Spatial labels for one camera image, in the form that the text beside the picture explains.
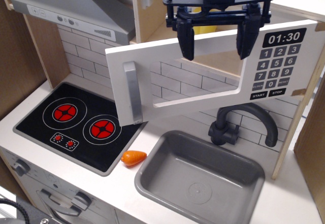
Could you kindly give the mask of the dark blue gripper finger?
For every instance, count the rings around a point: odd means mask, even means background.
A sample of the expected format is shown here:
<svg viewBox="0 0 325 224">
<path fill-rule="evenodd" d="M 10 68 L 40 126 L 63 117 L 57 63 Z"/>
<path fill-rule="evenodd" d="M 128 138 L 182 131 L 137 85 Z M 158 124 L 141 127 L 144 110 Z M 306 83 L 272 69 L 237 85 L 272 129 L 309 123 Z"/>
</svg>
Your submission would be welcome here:
<svg viewBox="0 0 325 224">
<path fill-rule="evenodd" d="M 194 30 L 191 20 L 177 19 L 177 38 L 184 58 L 194 59 Z"/>
<path fill-rule="evenodd" d="M 257 39 L 261 26 L 261 7 L 259 3 L 246 4 L 244 21 L 238 24 L 236 46 L 241 60 L 247 58 Z"/>
</svg>

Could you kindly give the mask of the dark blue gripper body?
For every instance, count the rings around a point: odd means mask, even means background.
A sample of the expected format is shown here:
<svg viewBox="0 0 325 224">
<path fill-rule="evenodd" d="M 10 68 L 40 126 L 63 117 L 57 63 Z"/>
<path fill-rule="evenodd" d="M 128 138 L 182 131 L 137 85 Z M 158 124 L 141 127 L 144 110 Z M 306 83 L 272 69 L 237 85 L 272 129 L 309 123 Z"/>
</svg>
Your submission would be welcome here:
<svg viewBox="0 0 325 224">
<path fill-rule="evenodd" d="M 192 26 L 245 24 L 257 11 L 258 27 L 270 23 L 272 0 L 163 0 L 167 7 L 166 26 L 177 29 L 177 20 Z"/>
</svg>

